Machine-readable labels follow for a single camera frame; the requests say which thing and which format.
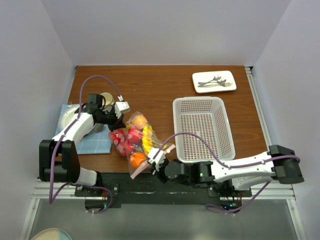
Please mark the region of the fake orange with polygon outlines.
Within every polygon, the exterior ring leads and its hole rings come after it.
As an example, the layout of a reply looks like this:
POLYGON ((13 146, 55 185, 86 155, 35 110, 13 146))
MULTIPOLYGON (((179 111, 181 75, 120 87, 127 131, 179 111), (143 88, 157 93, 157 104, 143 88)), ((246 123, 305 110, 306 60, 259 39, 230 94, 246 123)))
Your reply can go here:
POLYGON ((137 169, 145 160, 146 160, 146 155, 142 152, 133 152, 130 155, 130 164, 134 169, 137 169))

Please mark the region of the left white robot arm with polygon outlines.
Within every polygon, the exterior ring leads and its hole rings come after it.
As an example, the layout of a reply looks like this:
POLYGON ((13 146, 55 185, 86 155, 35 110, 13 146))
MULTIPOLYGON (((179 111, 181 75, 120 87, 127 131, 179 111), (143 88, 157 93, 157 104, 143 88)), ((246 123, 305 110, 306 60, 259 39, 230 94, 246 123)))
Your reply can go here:
POLYGON ((90 94, 86 103, 75 110, 70 123, 59 134, 39 144, 39 178, 49 182, 49 200, 58 195, 53 193, 54 183, 80 185, 92 196, 99 196, 104 190, 101 174, 80 166, 76 146, 91 132, 96 124, 108 125, 113 131, 124 126, 124 113, 130 110, 128 102, 119 96, 119 101, 106 111, 104 97, 90 94))

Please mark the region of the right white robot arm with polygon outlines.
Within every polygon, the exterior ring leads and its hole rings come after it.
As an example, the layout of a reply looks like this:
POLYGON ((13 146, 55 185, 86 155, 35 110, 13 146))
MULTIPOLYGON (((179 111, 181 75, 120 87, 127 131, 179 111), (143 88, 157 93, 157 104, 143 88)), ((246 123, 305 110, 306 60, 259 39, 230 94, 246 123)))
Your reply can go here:
POLYGON ((230 197, 273 180, 283 185, 304 182, 301 160, 289 148, 271 145, 268 151, 233 161, 222 161, 211 148, 208 150, 211 160, 185 163, 168 161, 162 149, 152 148, 147 162, 151 165, 152 174, 163 183, 171 181, 193 188, 214 187, 217 192, 224 192, 230 197))

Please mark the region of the clear zip top bag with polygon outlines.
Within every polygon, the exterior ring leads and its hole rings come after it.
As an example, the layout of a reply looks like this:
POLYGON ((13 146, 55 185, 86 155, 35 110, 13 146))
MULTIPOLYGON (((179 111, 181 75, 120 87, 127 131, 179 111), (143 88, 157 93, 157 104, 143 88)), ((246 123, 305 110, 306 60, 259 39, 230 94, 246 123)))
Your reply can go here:
POLYGON ((166 154, 175 149, 172 143, 159 140, 147 118, 135 112, 124 127, 109 132, 108 137, 120 156, 127 159, 131 179, 146 170, 154 174, 165 163, 166 154))

